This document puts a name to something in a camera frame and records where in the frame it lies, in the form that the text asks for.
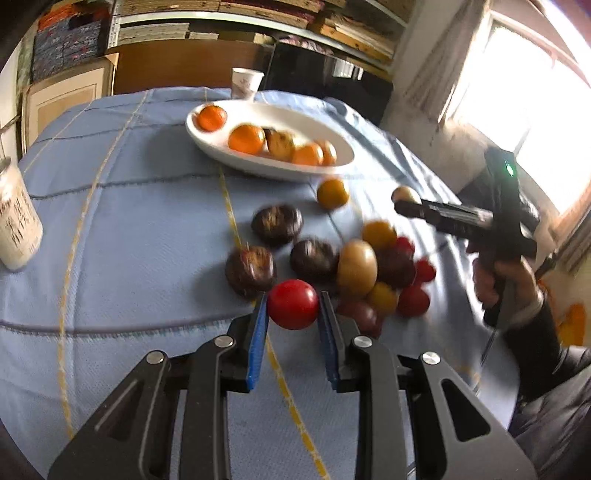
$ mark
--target cherry tomato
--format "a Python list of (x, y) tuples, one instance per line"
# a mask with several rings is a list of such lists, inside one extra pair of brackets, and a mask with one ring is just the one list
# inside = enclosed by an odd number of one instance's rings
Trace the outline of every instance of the cherry tomato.
[(396, 311), (402, 317), (419, 317), (429, 309), (431, 300), (420, 285), (411, 285), (400, 292)]
[(405, 252), (409, 256), (409, 258), (414, 257), (414, 242), (406, 236), (399, 236), (396, 239), (394, 248), (397, 248), (402, 252)]
[(426, 258), (417, 260), (414, 263), (414, 267), (417, 269), (417, 276), (414, 280), (415, 283), (428, 283), (433, 281), (435, 275), (437, 275), (437, 270), (435, 270), (433, 264)]
[(287, 280), (269, 292), (267, 313), (271, 320), (287, 330), (301, 330), (312, 325), (318, 309), (318, 295), (305, 281)]

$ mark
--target blue gripper pad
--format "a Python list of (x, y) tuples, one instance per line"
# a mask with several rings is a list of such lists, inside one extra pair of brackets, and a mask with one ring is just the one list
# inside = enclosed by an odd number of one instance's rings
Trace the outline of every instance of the blue gripper pad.
[(255, 310), (255, 312), (255, 328), (252, 332), (251, 345), (248, 349), (248, 371), (246, 372), (248, 391), (255, 388), (256, 382), (261, 374), (262, 356), (265, 352), (265, 340), (267, 338), (267, 327), (269, 326), (266, 295), (263, 296), (261, 303), (258, 305), (258, 310)]
[(330, 305), (330, 299), (328, 295), (323, 292), (317, 323), (318, 331), (320, 333), (320, 343), (322, 344), (322, 353), (324, 355), (324, 364), (326, 366), (326, 377), (328, 377), (333, 390), (336, 390), (337, 383), (339, 382), (339, 370), (337, 366), (335, 337), (329, 321), (327, 303)]

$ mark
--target can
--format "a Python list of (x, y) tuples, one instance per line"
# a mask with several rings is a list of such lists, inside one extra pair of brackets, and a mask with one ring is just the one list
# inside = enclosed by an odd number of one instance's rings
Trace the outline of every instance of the can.
[(21, 171), (10, 158), (0, 158), (0, 260), (18, 270), (37, 253), (43, 225), (35, 211)]

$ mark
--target white paper cup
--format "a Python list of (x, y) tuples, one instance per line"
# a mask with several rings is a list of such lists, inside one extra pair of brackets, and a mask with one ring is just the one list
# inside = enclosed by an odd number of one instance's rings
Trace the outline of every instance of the white paper cup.
[(264, 76), (257, 70), (232, 69), (232, 98), (252, 102)]

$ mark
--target blue tablecloth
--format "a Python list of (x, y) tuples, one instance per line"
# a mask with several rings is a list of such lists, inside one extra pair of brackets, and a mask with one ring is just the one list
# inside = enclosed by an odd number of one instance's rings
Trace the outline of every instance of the blue tablecloth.
[[(227, 90), (158, 89), (75, 107), (51, 123), (20, 167), (44, 224), (41, 248), (20, 272), (0, 275), (0, 419), (38, 471), (49, 466), (91, 412), (152, 349), (194, 351), (251, 310), (227, 285), (223, 265), (238, 234), (256, 243), (254, 212), (292, 203), (303, 234), (337, 245), (359, 236), (362, 218), (389, 219), (439, 273), (421, 318), (388, 319), (382, 341), (397, 353), (440, 353), (507, 425), (518, 374), (497, 342), (482, 369), (488, 333), (472, 293), (464, 244), (397, 216), (400, 184), (422, 197), (453, 193), (394, 137), (344, 103), (282, 92), (257, 101), (313, 116), (339, 131), (357, 158), (352, 202), (328, 215), (315, 185), (249, 177), (205, 156), (185, 131), (187, 113)], [(289, 247), (275, 255), (292, 275)], [(353, 477), (356, 394), (334, 394), (317, 329), (269, 329), (261, 379), (229, 399), (235, 480)], [(177, 469), (173, 462), (173, 477)]]

